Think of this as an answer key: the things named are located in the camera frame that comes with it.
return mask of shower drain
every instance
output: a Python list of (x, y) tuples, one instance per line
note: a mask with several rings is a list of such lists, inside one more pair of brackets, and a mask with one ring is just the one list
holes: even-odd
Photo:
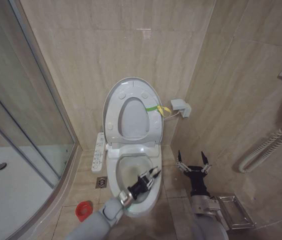
[(107, 176), (100, 176), (96, 178), (96, 184), (95, 188), (96, 189), (104, 189), (107, 187)]
[(0, 163), (0, 170), (5, 169), (8, 164), (6, 162)]

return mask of red container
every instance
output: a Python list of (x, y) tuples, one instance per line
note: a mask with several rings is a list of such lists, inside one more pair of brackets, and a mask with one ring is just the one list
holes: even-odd
[(75, 215), (80, 222), (83, 222), (87, 217), (89, 217), (93, 212), (93, 207), (90, 201), (80, 202), (75, 209)]

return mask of toilet lid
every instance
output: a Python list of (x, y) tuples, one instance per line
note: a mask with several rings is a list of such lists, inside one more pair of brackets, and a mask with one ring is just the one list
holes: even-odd
[(103, 130), (109, 145), (160, 143), (163, 118), (154, 107), (161, 105), (153, 87), (138, 77), (119, 81), (103, 107)]

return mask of white toilet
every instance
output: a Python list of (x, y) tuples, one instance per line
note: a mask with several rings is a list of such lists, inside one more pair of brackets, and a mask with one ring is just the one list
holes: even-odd
[[(158, 105), (161, 106), (161, 101), (157, 92), (138, 77), (122, 79), (106, 97), (103, 107), (106, 171), (114, 196), (135, 184), (138, 174), (156, 166), (162, 169), (163, 118), (157, 110), (150, 110)], [(129, 217), (147, 214), (156, 204), (160, 186), (161, 174), (150, 192), (139, 195), (124, 213)]]

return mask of green tag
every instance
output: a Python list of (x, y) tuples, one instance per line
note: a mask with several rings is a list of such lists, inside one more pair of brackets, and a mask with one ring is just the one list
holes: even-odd
[(153, 106), (153, 107), (146, 108), (145, 110), (147, 112), (151, 112), (151, 111), (154, 111), (154, 110), (157, 110), (157, 109), (158, 109), (158, 106)]

